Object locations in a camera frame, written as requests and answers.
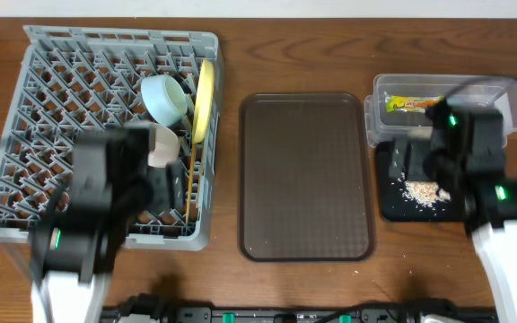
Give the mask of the yellow round plate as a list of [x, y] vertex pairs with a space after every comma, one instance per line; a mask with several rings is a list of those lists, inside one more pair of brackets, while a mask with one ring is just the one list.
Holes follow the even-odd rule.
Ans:
[[193, 119], [192, 141], [199, 144], [204, 141], [208, 128], [214, 97], [215, 68], [213, 63], [204, 59], [201, 64], [197, 84], [197, 96]]

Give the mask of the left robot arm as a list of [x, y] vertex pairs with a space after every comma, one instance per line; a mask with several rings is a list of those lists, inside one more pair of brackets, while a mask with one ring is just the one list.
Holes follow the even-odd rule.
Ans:
[[161, 133], [139, 121], [77, 137], [72, 178], [54, 191], [29, 234], [34, 321], [99, 321], [129, 225], [145, 211], [184, 207], [180, 161], [149, 161]]

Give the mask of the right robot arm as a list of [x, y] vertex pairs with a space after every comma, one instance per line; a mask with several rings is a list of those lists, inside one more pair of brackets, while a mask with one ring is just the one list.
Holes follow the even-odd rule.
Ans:
[[447, 192], [470, 233], [502, 322], [517, 322], [517, 179], [505, 174], [500, 110], [430, 102], [428, 137], [392, 140], [389, 174], [433, 181]]

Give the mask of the green orange snack wrapper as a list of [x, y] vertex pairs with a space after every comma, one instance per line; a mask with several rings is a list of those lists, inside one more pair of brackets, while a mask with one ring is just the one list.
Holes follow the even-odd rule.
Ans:
[[443, 96], [433, 97], [408, 97], [408, 96], [387, 96], [385, 109], [387, 112], [416, 112], [424, 113], [427, 108], [440, 101]]

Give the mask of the white pink bowl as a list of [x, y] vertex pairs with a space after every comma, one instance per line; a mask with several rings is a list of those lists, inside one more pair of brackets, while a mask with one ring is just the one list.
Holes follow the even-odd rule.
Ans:
[[179, 158], [179, 138], [168, 127], [156, 123], [150, 123], [149, 126], [154, 132], [154, 147], [149, 152], [148, 165], [155, 168], [164, 168]]

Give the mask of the wooden chopstick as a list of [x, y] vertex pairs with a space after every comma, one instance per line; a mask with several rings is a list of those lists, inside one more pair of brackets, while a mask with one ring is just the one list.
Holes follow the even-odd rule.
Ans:
[[205, 184], [204, 184], [204, 175], [205, 175], [205, 169], [206, 169], [206, 140], [204, 140], [200, 144], [201, 148], [201, 160], [200, 160], [200, 167], [199, 167], [199, 177], [198, 177], [198, 191], [197, 191], [197, 208], [202, 208], [202, 200], [203, 195], [206, 191]]
[[192, 185], [194, 181], [194, 170], [195, 170], [195, 162], [197, 158], [197, 144], [192, 140], [191, 145], [191, 158], [190, 165], [188, 171], [188, 192], [187, 192], [187, 204], [186, 204], [186, 214], [185, 214], [185, 225], [188, 226], [189, 217], [190, 217], [190, 209], [191, 209], [191, 195], [192, 195]]

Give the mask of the light blue small plate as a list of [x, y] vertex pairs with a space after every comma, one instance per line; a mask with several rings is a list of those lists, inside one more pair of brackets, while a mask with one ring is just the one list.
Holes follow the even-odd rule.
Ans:
[[165, 127], [174, 125], [187, 114], [185, 92], [170, 75], [146, 77], [141, 82], [141, 96], [151, 117]]

